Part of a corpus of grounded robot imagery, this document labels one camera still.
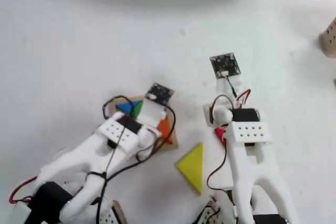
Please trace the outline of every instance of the black circuit board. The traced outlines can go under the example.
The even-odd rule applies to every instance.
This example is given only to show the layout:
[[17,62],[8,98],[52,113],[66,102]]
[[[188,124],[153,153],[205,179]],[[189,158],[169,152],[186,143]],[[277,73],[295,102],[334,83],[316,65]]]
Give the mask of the black circuit board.
[[153,102],[165,106],[168,104],[173,93],[174,90],[166,88],[165,86],[155,82],[146,93],[145,97]]
[[240,69],[233,52],[226,55],[210,57],[210,61],[217,79],[225,77],[223,75],[225,71],[228,72],[228,77],[240,74]]

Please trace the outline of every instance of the yellow triangle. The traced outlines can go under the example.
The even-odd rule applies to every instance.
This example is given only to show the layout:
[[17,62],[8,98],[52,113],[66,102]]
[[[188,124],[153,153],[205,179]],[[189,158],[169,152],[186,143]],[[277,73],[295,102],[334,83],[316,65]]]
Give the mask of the yellow triangle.
[[190,151],[176,165],[177,169],[185,176],[189,183],[195,187],[199,194],[202,193],[202,166],[203,144],[199,144]]

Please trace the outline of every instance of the white table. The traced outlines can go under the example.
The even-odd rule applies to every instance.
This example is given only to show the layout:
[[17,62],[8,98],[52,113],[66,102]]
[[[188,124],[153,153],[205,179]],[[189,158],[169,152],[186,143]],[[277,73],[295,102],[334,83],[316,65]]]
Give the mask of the white table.
[[[335,223],[336,59],[317,36],[332,0],[0,0],[1,216],[20,181],[102,122],[116,94],[175,90],[180,148],[116,177],[108,194],[129,223],[190,223],[224,150],[203,116],[210,56],[234,52],[249,103],[263,110],[301,223]],[[204,143],[198,197],[173,164]],[[213,178],[229,186],[229,165]]]

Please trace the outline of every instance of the black cable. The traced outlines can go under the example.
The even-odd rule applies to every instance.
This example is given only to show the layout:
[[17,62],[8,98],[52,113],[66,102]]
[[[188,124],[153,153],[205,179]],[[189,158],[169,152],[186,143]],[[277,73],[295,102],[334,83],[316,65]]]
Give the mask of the black cable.
[[[130,118],[133,118],[133,115],[132,115],[132,114],[133,114],[134,105],[133,105],[133,102],[132,102],[129,98],[127,98],[127,97],[125,97],[125,96],[123,96],[123,95],[118,95],[118,96],[116,96],[116,97],[113,97],[112,99],[110,99],[110,100],[108,100],[106,103],[104,103],[104,105],[103,105],[103,107],[102,107],[104,119],[107,120],[107,119],[109,118],[109,116],[107,116],[107,115],[105,114],[106,106],[107,106],[108,104],[110,104],[112,101],[114,101],[115,99],[117,99],[117,98],[124,98],[124,99],[127,100],[128,103],[131,105],[130,117],[128,118],[127,123],[125,124],[125,126],[123,127],[123,129],[122,129],[122,131],[121,131],[121,134],[119,135],[119,138],[118,138],[118,141],[117,141],[117,146],[118,146],[119,143],[120,143],[120,140],[121,140],[121,138],[122,138],[122,135],[123,135],[123,133],[124,133],[124,131],[125,131],[125,129],[126,129],[128,123],[129,123],[129,121],[130,121]],[[103,197],[104,197],[104,193],[105,193],[105,190],[106,190],[106,186],[107,186],[107,183],[108,183],[108,180],[107,180],[107,170],[108,170],[108,168],[109,168],[109,166],[110,166],[110,164],[111,164],[111,161],[112,161],[113,156],[114,156],[114,154],[115,154],[115,152],[116,152],[116,149],[117,149],[117,148],[115,148],[114,151],[113,151],[112,154],[111,154],[111,157],[110,157],[110,159],[109,159],[109,161],[108,161],[108,163],[107,163],[105,172],[103,172],[103,173],[100,175],[102,178],[104,178],[104,184],[103,184],[103,187],[102,187],[102,189],[101,189],[101,194],[100,194],[100,198],[99,198],[98,205],[97,205],[96,224],[99,224],[100,208],[101,208],[101,204],[102,204],[102,201],[103,201]],[[88,173],[88,175],[89,175],[89,174],[98,175],[97,173],[94,173],[94,172],[90,172],[90,173]]]
[[221,188],[215,188],[215,187],[212,187],[212,186],[209,185],[209,180],[210,180],[211,176],[214,175],[214,174],[215,174],[219,169],[221,169],[221,168],[223,167],[223,165],[225,164],[226,156],[227,156],[226,142],[225,142],[225,145],[224,145],[224,149],[225,149],[224,159],[223,159],[222,163],[221,163],[215,170],[213,170],[213,171],[209,174],[209,176],[208,176],[208,178],[207,178],[207,180],[206,180],[206,185],[207,185],[210,189],[212,189],[212,190],[223,191],[223,192],[225,192],[226,195],[229,197],[229,194],[228,194],[228,192],[227,192],[226,190],[221,189]]
[[192,224],[197,224],[202,216],[202,213],[204,212],[205,208],[212,208],[212,206],[206,205],[202,211],[199,213],[199,215],[197,216],[196,220],[192,223]]
[[[104,118],[105,118],[105,116],[106,116],[106,115],[105,115],[105,109],[106,109],[106,106],[107,106],[110,102],[112,102],[114,99],[116,99],[116,98],[120,98],[120,97],[125,98],[128,102],[130,102],[130,103],[132,104],[132,109],[131,109],[131,112],[130,112],[130,114],[132,114],[132,111],[133,111],[133,103],[132,103],[127,97],[124,97],[124,96],[120,95],[120,96],[118,96],[118,97],[114,97],[114,98],[110,99],[108,102],[106,102],[106,103],[103,105],[103,116],[104,116]],[[169,107],[168,105],[165,105],[165,107],[166,107],[168,110],[170,110],[170,111],[172,112],[173,117],[174,117],[173,125],[172,125],[171,130],[169,131],[169,134],[167,135],[167,137],[162,141],[162,143],[161,143],[157,148],[155,148],[155,147],[157,146],[157,143],[158,143],[158,141],[159,141],[160,138],[157,138],[157,139],[155,140],[155,142],[154,142],[154,144],[153,144],[153,150],[151,151],[151,154],[150,154],[147,158],[145,158],[144,160],[138,161],[137,163],[134,163],[134,164],[132,164],[132,165],[126,166],[126,167],[120,169],[119,171],[115,172],[114,174],[112,174],[111,176],[109,176],[108,178],[105,179],[104,184],[103,184],[103,188],[102,188],[102,190],[101,190],[100,199],[99,199],[99,201],[98,201],[97,214],[96,214],[96,224],[99,224],[100,208],[101,208],[102,199],[103,199],[103,196],[104,196],[104,193],[105,193],[105,190],[106,190],[107,183],[108,183],[111,179],[113,179],[114,177],[116,177],[117,175],[119,175],[120,173],[124,172],[125,170],[128,170],[128,169],[131,169],[131,168],[133,168],[133,167],[136,167],[136,166],[138,166],[138,165],[140,165],[140,164],[146,162],[147,160],[149,160],[149,159],[151,158],[151,156],[153,156],[153,155],[154,155],[154,154],[155,154],[155,153],[156,153],[156,152],[163,146],[163,144],[169,139],[169,137],[172,135],[172,133],[173,133],[173,131],[174,131],[174,129],[175,129],[175,124],[176,124],[176,114],[175,114],[174,110],[173,110],[171,107]]]
[[175,129],[176,115],[175,115],[174,110],[171,107],[169,107],[168,105],[165,105],[165,107],[167,109],[169,109],[173,113],[173,117],[174,117],[172,128],[169,131],[169,134],[167,135],[167,137],[162,141],[162,143],[157,148],[155,148],[157,142],[160,140],[159,138],[157,138],[156,141],[155,141],[155,143],[154,143],[153,150],[152,150],[151,154],[147,158],[145,158],[144,160],[138,161],[138,162],[136,162],[136,163],[134,163],[132,165],[126,166],[126,167],[120,169],[119,171],[115,172],[114,174],[112,174],[110,177],[107,178],[108,182],[111,179],[113,179],[114,177],[116,177],[117,175],[119,175],[120,173],[124,172],[125,170],[128,170],[128,169],[131,169],[133,167],[136,167],[136,166],[138,166],[138,165],[146,162],[147,160],[149,160],[164,145],[164,143],[169,139],[169,137],[172,135],[172,133],[173,133],[173,131]]
[[231,84],[231,82],[230,82],[230,80],[229,80],[229,77],[228,77],[228,76],[226,76],[226,80],[227,80],[227,82],[229,83],[229,85],[230,85],[230,87],[231,87],[231,90],[232,90],[232,94],[233,94],[233,96],[234,96],[235,98],[237,98],[237,93],[236,93],[236,91],[235,91],[234,87],[232,86],[232,84]]
[[208,217],[208,219],[206,220],[205,224],[209,224],[209,220],[210,220],[212,217],[214,217],[215,215],[219,214],[219,211],[220,211],[220,207],[218,208],[217,211],[215,211],[212,215],[210,215],[210,216]]
[[127,97],[125,97],[125,96],[123,96],[123,95],[118,95],[118,96],[113,97],[112,99],[108,100],[106,103],[104,103],[103,108],[102,108],[102,109],[103,109],[103,116],[104,116],[104,119],[107,120],[108,118],[110,118],[110,117],[107,116],[106,113],[105,113],[106,106],[109,105],[111,102],[113,102],[115,99],[118,99],[118,98],[124,98],[126,101],[128,101],[128,103],[131,105],[130,116],[133,117],[133,115],[132,115],[133,108],[134,108],[133,102],[132,102],[129,98],[127,98]]

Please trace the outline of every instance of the robotic arm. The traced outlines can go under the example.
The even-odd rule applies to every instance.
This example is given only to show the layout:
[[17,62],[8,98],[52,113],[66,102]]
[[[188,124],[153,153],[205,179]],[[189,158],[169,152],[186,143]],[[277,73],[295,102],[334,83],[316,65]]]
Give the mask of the robotic arm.
[[[208,126],[225,128],[222,143],[233,176],[232,188],[215,188],[222,221],[225,224],[299,224],[289,188],[276,161],[267,123],[256,109],[242,108],[228,79],[230,74],[240,74],[233,54],[211,57],[211,61],[217,76],[217,98],[212,105],[204,106],[204,112]],[[252,149],[254,161],[246,148]],[[255,185],[267,195],[256,194]],[[276,209],[269,214],[274,205]]]
[[99,213],[104,216],[112,207],[107,196],[99,198],[107,178],[139,151],[140,160],[149,158],[161,136],[156,127],[166,117],[165,107],[173,94],[162,90],[169,89],[157,83],[152,86],[137,119],[116,112],[74,150],[44,166],[31,201],[21,205],[26,214],[13,214],[11,223],[92,224],[99,200]]

